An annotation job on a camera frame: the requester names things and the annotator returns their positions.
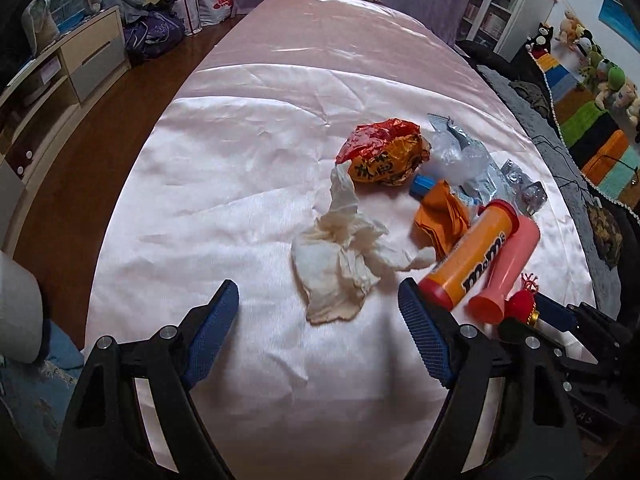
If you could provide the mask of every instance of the red snack wrapper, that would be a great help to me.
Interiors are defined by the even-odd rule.
[[[420,135],[420,126],[389,119],[358,126],[335,159],[336,164],[353,161],[350,177],[356,182],[382,182],[400,186],[423,161],[431,146]]]

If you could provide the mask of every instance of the wooden floor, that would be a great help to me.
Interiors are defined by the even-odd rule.
[[[35,275],[46,315],[78,348],[102,240],[129,171],[187,76],[240,19],[206,27],[122,76],[82,120],[38,190],[14,260]]]

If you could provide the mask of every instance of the crumpled tissue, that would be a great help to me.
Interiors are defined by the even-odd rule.
[[[348,160],[333,169],[329,211],[291,245],[294,268],[308,298],[306,320],[312,324],[353,319],[384,272],[425,269],[436,259],[431,247],[411,258],[380,239],[388,229],[358,213],[350,165]]]

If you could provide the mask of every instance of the striped blanket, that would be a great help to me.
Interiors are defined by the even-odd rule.
[[[595,96],[577,87],[578,80],[550,54],[536,59],[545,73],[562,141],[584,177],[604,196],[640,213],[640,186],[631,168],[640,166],[638,152]]]

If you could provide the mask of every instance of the gray rug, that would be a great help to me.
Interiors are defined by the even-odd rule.
[[[587,183],[581,177],[578,167],[558,139],[553,128],[509,86],[509,80],[485,66],[479,66],[478,70],[507,105],[507,108],[511,110],[527,135],[531,137],[551,174],[555,177],[569,213],[574,219],[584,254],[587,257],[597,307],[608,316],[616,319],[620,311],[618,268],[609,270],[607,264],[598,256],[593,241],[593,229],[584,206],[585,201],[593,203]]]

